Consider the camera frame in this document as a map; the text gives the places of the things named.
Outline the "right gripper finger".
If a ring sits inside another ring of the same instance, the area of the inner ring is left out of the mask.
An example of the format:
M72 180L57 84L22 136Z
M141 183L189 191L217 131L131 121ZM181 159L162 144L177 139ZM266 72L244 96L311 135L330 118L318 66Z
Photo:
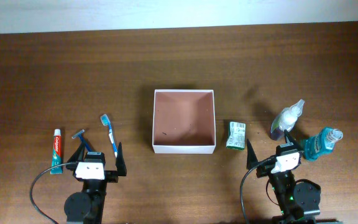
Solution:
M253 167L257 166L259 161L257 159L257 156L255 155L255 151L249 139L247 139L246 145L247 145L247 169L251 170Z
M297 151L303 151L303 147L300 143L298 143L294 137L290 135L287 130L284 130L285 142L291 146L293 146Z

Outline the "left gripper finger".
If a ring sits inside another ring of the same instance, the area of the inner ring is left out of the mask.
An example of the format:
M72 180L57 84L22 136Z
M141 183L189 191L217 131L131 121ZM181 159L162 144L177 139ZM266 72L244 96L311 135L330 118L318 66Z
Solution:
M126 176L127 175L127 168L124 161L124 155L122 151L122 143L120 142L117 147L117 156L116 156L116 168L117 168L117 175L118 176Z
M84 154L85 154L85 143L81 143L78 149L73 153L73 155L69 158L69 162L83 162Z

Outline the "clear bottle with purple liquid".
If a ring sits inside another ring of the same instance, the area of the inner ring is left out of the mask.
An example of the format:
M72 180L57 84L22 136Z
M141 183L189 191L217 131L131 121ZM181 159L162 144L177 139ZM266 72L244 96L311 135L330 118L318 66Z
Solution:
M303 106L305 101L300 99L294 105L284 108L279 115L273 120L270 128L270 138L274 141L280 140L284 137L284 131L290 132L298 118L303 113Z

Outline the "blue disposable razor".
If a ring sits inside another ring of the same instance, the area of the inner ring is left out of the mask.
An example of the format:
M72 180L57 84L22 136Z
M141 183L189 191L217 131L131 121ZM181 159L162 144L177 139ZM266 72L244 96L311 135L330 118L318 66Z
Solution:
M87 149L87 151L88 152L93 152L94 150L88 144L88 141L83 137L84 132L85 132L85 130L82 129L82 130L78 131L76 134L74 134L71 138L72 139L79 138L80 141L85 145L85 148Z

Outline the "red white toothpaste tube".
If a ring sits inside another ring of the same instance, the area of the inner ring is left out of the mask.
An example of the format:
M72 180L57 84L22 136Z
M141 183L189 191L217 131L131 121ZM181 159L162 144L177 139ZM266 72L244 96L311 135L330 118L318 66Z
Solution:
M62 174L63 167L60 166L62 164L62 135L60 129L54 130L53 135L53 154L52 154L52 167L50 173L51 174Z

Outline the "green white packet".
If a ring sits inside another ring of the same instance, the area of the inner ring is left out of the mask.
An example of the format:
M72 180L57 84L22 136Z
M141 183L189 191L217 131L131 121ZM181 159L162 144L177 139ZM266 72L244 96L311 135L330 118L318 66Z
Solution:
M243 151L246 146L246 124L235 121L229 122L226 147Z

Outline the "blue mouthwash bottle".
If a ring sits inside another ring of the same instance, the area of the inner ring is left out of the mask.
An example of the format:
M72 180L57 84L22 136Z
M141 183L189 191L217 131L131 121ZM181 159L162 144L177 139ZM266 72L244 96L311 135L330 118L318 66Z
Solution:
M315 161L322 155L332 153L335 144L342 138L341 130L325 127L319 134L300 141L300 145L304 149L303 156L308 161Z

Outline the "blue white toothbrush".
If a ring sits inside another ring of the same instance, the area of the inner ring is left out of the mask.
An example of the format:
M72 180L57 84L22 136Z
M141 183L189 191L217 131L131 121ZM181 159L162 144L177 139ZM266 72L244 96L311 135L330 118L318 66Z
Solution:
M112 126L111 126L111 122L109 120L109 117L108 117L107 114L103 114L100 117L100 119L101 119L102 125L107 126L108 129L109 129L109 132L108 132L109 140L111 142L111 145L112 145L112 148L113 148L113 151L114 151L114 156L117 157L117 146L116 146L116 143L114 141L113 132L112 132Z

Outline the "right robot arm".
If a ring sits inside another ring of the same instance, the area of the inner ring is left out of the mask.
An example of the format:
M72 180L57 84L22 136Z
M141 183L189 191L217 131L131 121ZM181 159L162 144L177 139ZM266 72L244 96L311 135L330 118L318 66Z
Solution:
M301 165L302 158L315 161L332 153L343 133L327 127L302 142L297 142L288 131L284 137L285 144L277 146L276 153L262 161L257 159L250 141L246 141L247 173L241 180L240 198L243 198L246 178L255 170L258 178L268 177L267 185L272 186L280 207L281 215L273 217L273 223L317 223L321 187L308 179L295 180L292 171Z

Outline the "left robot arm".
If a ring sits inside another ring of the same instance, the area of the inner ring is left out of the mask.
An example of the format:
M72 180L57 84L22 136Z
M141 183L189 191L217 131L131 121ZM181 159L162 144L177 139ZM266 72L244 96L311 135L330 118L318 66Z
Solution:
M65 201L67 223L101 223L106 189L109 183L117 183L127 175L122 144L117 147L116 170L106 170L102 152L86 152L82 143L69 158L66 168L73 177L83 183L81 191L71 194Z

